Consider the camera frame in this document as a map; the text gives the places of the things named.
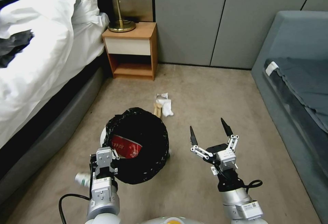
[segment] nightstand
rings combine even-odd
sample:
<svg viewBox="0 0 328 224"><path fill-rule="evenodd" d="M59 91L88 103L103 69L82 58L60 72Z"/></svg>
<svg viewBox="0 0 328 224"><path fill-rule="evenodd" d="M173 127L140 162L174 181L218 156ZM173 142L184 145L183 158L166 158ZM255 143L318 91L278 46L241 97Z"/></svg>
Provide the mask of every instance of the nightstand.
<svg viewBox="0 0 328 224"><path fill-rule="evenodd" d="M157 26L139 22L129 32L103 33L113 78L154 80L157 69Z"/></svg>

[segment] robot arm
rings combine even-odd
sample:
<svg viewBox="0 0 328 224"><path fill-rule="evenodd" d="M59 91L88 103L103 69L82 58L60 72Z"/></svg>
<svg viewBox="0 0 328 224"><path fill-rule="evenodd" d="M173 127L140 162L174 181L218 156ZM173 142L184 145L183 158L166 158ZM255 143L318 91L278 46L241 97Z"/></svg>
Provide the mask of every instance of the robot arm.
<svg viewBox="0 0 328 224"><path fill-rule="evenodd" d="M222 125L228 136L226 144L209 147L206 150L198 146L195 134L190 127L190 150L197 156L202 157L205 162L212 164L211 171L219 179L218 189L223 196L223 207L232 223L267 223L262 220L262 209L258 201L248 195L248 189L262 185L262 181L255 180L249 185L238 177L236 169L235 148L239 136L233 135L231 128L221 118Z"/></svg>
<svg viewBox="0 0 328 224"><path fill-rule="evenodd" d="M99 148L90 159L90 201L87 211L87 224L118 224L120 199L117 195L118 184L115 175L115 161L119 160L115 149Z"/></svg>

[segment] crumpled paper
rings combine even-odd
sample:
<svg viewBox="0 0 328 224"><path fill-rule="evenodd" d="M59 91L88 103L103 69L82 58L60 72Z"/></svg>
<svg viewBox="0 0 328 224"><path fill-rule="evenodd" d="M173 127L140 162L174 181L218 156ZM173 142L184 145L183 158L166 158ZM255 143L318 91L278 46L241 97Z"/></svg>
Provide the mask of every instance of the crumpled paper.
<svg viewBox="0 0 328 224"><path fill-rule="evenodd" d="M162 105L162 114L167 116L172 116L173 112L171 110L171 99L168 99L168 93L162 93L156 95L156 103Z"/></svg>

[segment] floor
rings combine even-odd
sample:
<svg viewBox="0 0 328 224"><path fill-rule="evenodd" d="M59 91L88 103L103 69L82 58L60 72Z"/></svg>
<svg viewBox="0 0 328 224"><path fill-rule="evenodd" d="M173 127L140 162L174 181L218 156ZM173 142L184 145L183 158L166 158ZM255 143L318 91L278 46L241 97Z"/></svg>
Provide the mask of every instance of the floor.
<svg viewBox="0 0 328 224"><path fill-rule="evenodd" d="M8 202L1 212L7 223L60 223L58 200L66 193L88 194L74 182L88 171L89 155L115 114L130 107L153 111L156 93L168 92L174 116L163 118L172 156L150 181L119 182L122 223L159 216L185 216L208 224L230 223L224 216L217 178L210 166L190 152L189 126L207 148L226 142L220 117L240 139L239 176L263 186L249 191L272 223L320 223L285 146L249 71L159 65L155 81L108 79L71 140ZM84 223L87 201L67 198L67 223Z"/></svg>

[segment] table lamp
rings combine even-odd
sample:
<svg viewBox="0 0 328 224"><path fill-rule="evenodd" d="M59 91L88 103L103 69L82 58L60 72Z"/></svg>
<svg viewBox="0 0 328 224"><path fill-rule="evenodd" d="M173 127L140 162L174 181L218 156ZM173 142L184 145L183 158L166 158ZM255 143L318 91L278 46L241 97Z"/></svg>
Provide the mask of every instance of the table lamp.
<svg viewBox="0 0 328 224"><path fill-rule="evenodd" d="M120 2L116 0L119 20L110 22L108 29L112 32L127 32L136 28L136 24L133 21L123 20L121 17Z"/></svg>

